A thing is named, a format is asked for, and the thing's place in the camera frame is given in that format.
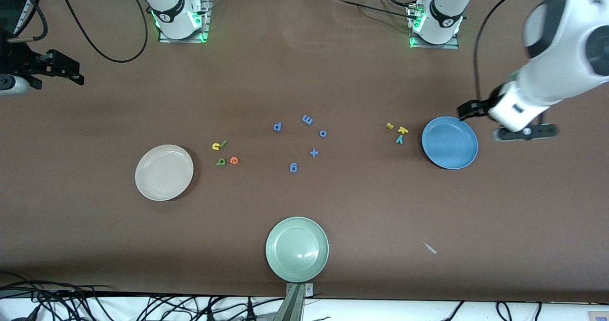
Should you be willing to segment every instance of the white floor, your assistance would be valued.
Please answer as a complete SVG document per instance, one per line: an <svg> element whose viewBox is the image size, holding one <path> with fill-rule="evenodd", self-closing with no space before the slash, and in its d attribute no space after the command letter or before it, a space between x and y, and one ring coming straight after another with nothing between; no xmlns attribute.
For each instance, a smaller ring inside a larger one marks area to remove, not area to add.
<svg viewBox="0 0 609 321"><path fill-rule="evenodd" d="M180 303L184 298L172 300L172 303ZM269 298L255 298L255 304ZM142 310L146 307L148 297L106 297L100 299L109 315L115 321L135 321ZM237 303L245 303L246 298L230 297L224 299L214 306L214 310L221 310ZM278 310L281 301L272 302L255 308L256 315L264 315ZM303 321L319 321L327 318L329 321L443 321L448 318L458 302L425 302L425 301L383 301L383 300L306 300ZM11 321L18 317L27 317L36 304L29 299L4 299L0 301L0 321ZM89 300L89 305L98 321L108 321L94 300ZM535 303L508 303L512 321L533 321L537 304ZM198 298L198 306L202 309L207 306L207 298ZM189 301L185 307L196 310L195 303ZM148 318L148 321L158 321L163 312L170 310L166 304L157 308ZM233 317L244 307L223 313L215 313L216 321L226 320ZM67 318L60 307L56 307L57 313ZM609 316L609 306L591 304L557 304L545 303L542 307L539 321L601 321L595 317L589 318L589 311L606 312ZM166 321L189 321L191 316L187 313L172 313ZM48 311L40 310L37 321L52 321ZM502 321L497 315L494 302L466 302L454 317L453 321Z"/></svg>

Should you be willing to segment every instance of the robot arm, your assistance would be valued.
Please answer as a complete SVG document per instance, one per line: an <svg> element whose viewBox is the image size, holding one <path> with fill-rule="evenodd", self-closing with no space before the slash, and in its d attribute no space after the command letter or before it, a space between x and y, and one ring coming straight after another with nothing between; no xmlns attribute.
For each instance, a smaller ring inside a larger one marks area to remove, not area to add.
<svg viewBox="0 0 609 321"><path fill-rule="evenodd" d="M524 27L529 62L485 101L458 108L488 115L511 132L568 97L609 81L609 0L544 0Z"/></svg>
<svg viewBox="0 0 609 321"><path fill-rule="evenodd" d="M33 52L27 43L9 43L15 35L0 28L0 96L26 93L30 87L40 89L42 81L35 75L59 76L83 85L80 64L57 50L46 54Z"/></svg>
<svg viewBox="0 0 609 321"><path fill-rule="evenodd" d="M459 31L470 0L422 0L424 16L413 31L431 44L444 44Z"/></svg>
<svg viewBox="0 0 609 321"><path fill-rule="evenodd" d="M202 26L201 0L146 0L158 28L170 39L185 39Z"/></svg>

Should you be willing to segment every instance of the metal bracket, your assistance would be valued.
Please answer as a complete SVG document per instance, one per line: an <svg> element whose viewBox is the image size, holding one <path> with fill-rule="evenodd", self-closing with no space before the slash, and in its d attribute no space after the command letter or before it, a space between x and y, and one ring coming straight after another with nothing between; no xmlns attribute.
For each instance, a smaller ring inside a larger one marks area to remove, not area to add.
<svg viewBox="0 0 609 321"><path fill-rule="evenodd" d="M303 306L307 293L313 295L312 283L288 283L287 296L285 296L285 300L283 300L273 321L300 321L303 316Z"/></svg>
<svg viewBox="0 0 609 321"><path fill-rule="evenodd" d="M287 296L288 293L290 292L290 288L296 283L288 283L285 286L285 295ZM304 296L305 297L313 297L313 283L305 283L304 287L306 289Z"/></svg>
<svg viewBox="0 0 609 321"><path fill-rule="evenodd" d="M209 35L209 24L211 22L211 9L214 5L214 0L201 0L201 12L199 16L201 18L201 27L194 31L192 35L185 39L170 39L163 32L159 31L158 41L159 43L207 43L207 37Z"/></svg>

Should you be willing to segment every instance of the white plate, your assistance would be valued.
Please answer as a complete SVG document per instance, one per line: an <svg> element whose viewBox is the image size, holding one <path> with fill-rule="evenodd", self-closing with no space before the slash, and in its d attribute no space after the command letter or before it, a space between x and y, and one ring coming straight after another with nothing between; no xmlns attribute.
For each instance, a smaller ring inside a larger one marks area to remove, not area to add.
<svg viewBox="0 0 609 321"><path fill-rule="evenodd" d="M135 169L135 185L142 195L154 201L167 201L186 190L194 166L186 150L161 145L148 151Z"/></svg>

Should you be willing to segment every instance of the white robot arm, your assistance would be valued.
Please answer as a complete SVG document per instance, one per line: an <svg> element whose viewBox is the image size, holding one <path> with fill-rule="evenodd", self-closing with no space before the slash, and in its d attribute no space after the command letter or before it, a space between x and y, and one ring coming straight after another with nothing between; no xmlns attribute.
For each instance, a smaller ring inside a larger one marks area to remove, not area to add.
<svg viewBox="0 0 609 321"><path fill-rule="evenodd" d="M201 0L146 0L159 29L170 39L185 39L202 26Z"/></svg>
<svg viewBox="0 0 609 321"><path fill-rule="evenodd" d="M609 0L544 0L524 26L529 62L485 101L458 108L519 132L568 97L609 81Z"/></svg>
<svg viewBox="0 0 609 321"><path fill-rule="evenodd" d="M444 44L459 31L470 0L422 0L424 15L413 31L431 44Z"/></svg>

